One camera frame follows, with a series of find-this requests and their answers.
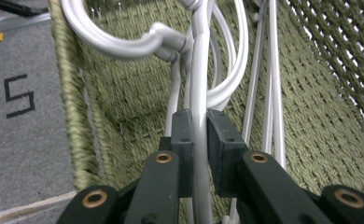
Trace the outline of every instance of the white cable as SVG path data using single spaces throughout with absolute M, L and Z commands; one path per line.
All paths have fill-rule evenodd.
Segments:
M 212 108 L 224 102 L 239 86 L 244 74 L 248 59 L 248 28 L 245 16 L 244 3 L 242 0 L 234 0 L 238 24 L 239 24 L 239 50 L 236 63 L 228 76 L 222 83 L 208 91 L 207 108 Z
M 75 197 L 75 195 L 77 195 L 77 193 L 75 191 L 71 191 L 69 193 L 49 198 L 44 201 L 2 211 L 0 212 L 0 222 L 7 222 L 13 218 L 27 216 L 60 205 L 62 203 L 68 203 L 72 198 Z

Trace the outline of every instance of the woven green mesh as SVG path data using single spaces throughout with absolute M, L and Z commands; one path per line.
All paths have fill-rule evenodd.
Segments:
M 364 191 L 364 1 L 349 7 L 332 2 L 292 0 L 278 6 L 287 171 L 315 193 L 330 184 Z M 238 36 L 233 2 L 217 3 Z M 164 132 L 170 64 L 153 56 L 132 63 L 101 55 L 74 35 L 58 0 L 50 5 L 75 187 L 107 184 L 120 189 L 139 176 L 147 155 L 157 150 Z M 174 0 L 126 1 L 121 6 L 119 10 L 118 4 L 88 2 L 88 8 L 101 9 L 101 16 L 92 17 L 102 29 L 126 39 L 138 38 L 154 21 L 182 33 L 189 25 L 189 12 Z M 226 109 L 240 131 L 257 11 L 247 1 L 249 63 Z M 265 74 L 267 50 L 263 54 Z M 260 149 L 265 89 L 261 76 L 250 141 L 254 150 Z M 214 198 L 216 217 L 227 214 L 228 206 L 229 201 Z

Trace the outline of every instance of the brass grommet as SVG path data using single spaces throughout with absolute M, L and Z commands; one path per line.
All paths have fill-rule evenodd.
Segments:
M 263 156 L 260 153 L 254 153 L 254 154 L 251 155 L 250 158 L 251 158 L 252 161 L 260 162 L 260 163 L 264 163 L 264 162 L 266 162 L 268 160 L 266 156 Z
M 98 200 L 90 200 L 90 197 L 92 196 L 99 196 Z M 103 204 L 107 199 L 107 194 L 105 191 L 101 190 L 101 189 L 97 189 L 97 190 L 93 190 L 92 192 L 90 192 L 89 194 L 87 194 L 82 201 L 83 206 L 87 207 L 87 208 L 95 208 L 100 206 L 101 204 Z
M 171 161 L 172 159 L 173 158 L 170 155 L 168 155 L 167 153 L 162 153 L 156 157 L 156 162 L 167 163 L 167 162 Z
M 364 207 L 363 199 L 348 189 L 338 189 L 334 191 L 334 196 L 340 202 L 354 208 L 362 208 Z

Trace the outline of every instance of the white metal tube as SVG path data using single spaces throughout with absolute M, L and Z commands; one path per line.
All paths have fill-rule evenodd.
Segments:
M 212 29 L 210 31 L 210 47 L 214 55 L 214 78 L 212 80 L 211 88 L 217 86 L 223 80 L 223 62 L 222 53 L 220 52 L 220 45 L 217 42 L 217 35 Z
M 278 57 L 278 34 L 277 34 L 277 1 L 270 0 L 270 39 L 272 41 L 270 52 L 272 55 L 273 74 L 273 111 L 274 111 L 274 145 L 275 159 L 286 168 L 286 150 L 284 139 L 284 119 L 281 90 L 281 75 Z
M 168 63 L 174 62 L 178 54 L 179 53 L 176 50 L 167 47 L 159 47 L 154 52 L 154 55 Z
M 188 216 L 188 224 L 194 224 L 194 212 L 193 212 L 193 199 L 186 199 L 186 207 L 187 207 L 187 216 Z
M 20 16 L 2 17 L 0 18 L 0 33 L 50 22 L 51 22 L 51 17 L 49 13 L 44 13 L 29 18 Z
M 264 0 L 259 10 L 259 22 L 257 28 L 257 36 L 255 40 L 254 58 L 252 61 L 251 77 L 249 79 L 248 96 L 246 98 L 242 135 L 247 146 L 249 146 L 249 141 L 251 138 L 252 123 L 255 112 L 255 102 L 258 89 L 261 54 L 263 51 L 263 38 L 264 38 L 264 31 L 266 29 L 267 6 L 268 6 L 268 0 Z
M 185 83 L 185 98 L 184 105 L 185 109 L 190 107 L 190 82 L 191 82 L 191 64 L 193 57 L 193 49 L 190 49 L 185 54 L 185 71 L 186 71 L 186 83 Z
M 181 88 L 180 57 L 171 63 L 171 89 L 170 99 L 167 106 L 167 117 L 165 119 L 165 136 L 171 136 L 173 127 L 173 114 L 178 109 L 179 93 Z
M 209 50 L 208 0 L 200 0 L 192 14 L 194 37 L 190 78 L 190 111 L 195 139 L 193 151 L 193 208 L 195 223 L 214 223 L 208 174 L 206 93 Z
M 217 20 L 217 23 L 220 26 L 220 31 L 222 32 L 223 37 L 225 38 L 226 47 L 228 50 L 228 57 L 229 57 L 228 58 L 229 59 L 228 74 L 229 74 L 232 68 L 234 67 L 236 58 L 234 40 L 232 39 L 232 34 L 229 25 L 227 24 L 225 17 L 223 16 L 222 12 L 219 9 L 219 6 L 216 3 L 214 3 L 213 13 L 215 19 Z
M 154 33 L 133 41 L 121 40 L 107 34 L 89 18 L 84 8 L 84 0 L 62 0 L 62 5 L 65 17 L 77 35 L 106 55 L 115 57 L 115 53 L 119 52 L 121 59 L 142 58 L 152 54 L 162 44 L 162 40 Z
M 237 199 L 231 199 L 231 211 L 228 216 L 224 216 L 222 219 L 222 224 L 238 224 L 240 223 L 240 218 L 237 212 Z
M 273 140 L 273 82 L 272 82 L 272 59 L 267 59 L 266 78 L 266 100 L 263 117 L 263 133 L 261 138 L 261 151 L 272 154 Z

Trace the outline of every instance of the white wire frame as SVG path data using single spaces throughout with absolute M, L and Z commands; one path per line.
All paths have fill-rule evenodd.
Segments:
M 255 104 L 257 78 L 259 76 L 259 59 L 263 42 L 264 24 L 267 1 L 262 2 L 259 21 L 257 44 L 254 56 L 254 67 L 251 71 L 250 91 L 247 107 Z M 234 0 L 239 25 L 238 53 L 232 41 L 231 31 L 220 9 L 214 0 L 179 0 L 188 10 L 192 11 L 191 25 L 185 35 L 173 30 L 167 25 L 156 22 L 150 30 L 137 40 L 124 40 L 107 34 L 98 28 L 90 19 L 84 7 L 84 0 L 62 0 L 63 11 L 69 24 L 87 44 L 102 53 L 120 60 L 139 60 L 150 54 L 171 63 L 171 95 L 167 108 L 165 135 L 171 135 L 171 117 L 178 109 L 178 99 L 181 86 L 181 76 L 186 76 L 184 107 L 189 108 L 192 115 L 193 134 L 195 138 L 194 180 L 192 199 L 188 199 L 189 223 L 213 223 L 212 204 L 210 198 L 210 181 L 208 175 L 208 156 L 206 138 L 206 111 L 208 108 L 223 110 L 232 94 L 239 86 L 245 74 L 248 59 L 248 27 L 245 8 L 242 0 Z M 265 127 L 266 134 L 275 128 L 275 157 L 285 167 L 285 146 L 282 118 L 282 99 L 278 64 L 278 43 L 276 32 L 276 2 L 270 0 L 270 49 L 269 60 L 270 81 L 268 85 L 270 123 Z M 215 35 L 210 30 L 211 16 L 214 14 L 221 28 L 229 55 L 228 73 L 225 80 L 222 77 L 222 61 L 219 45 Z M 211 90 L 207 89 L 208 52 L 213 50 L 215 59 L 214 82 Z M 252 111 L 245 110 L 243 138 L 249 145 L 250 128 L 252 125 Z M 231 204 L 231 215 L 224 219 L 224 223 L 238 223 L 235 209 L 235 199 Z

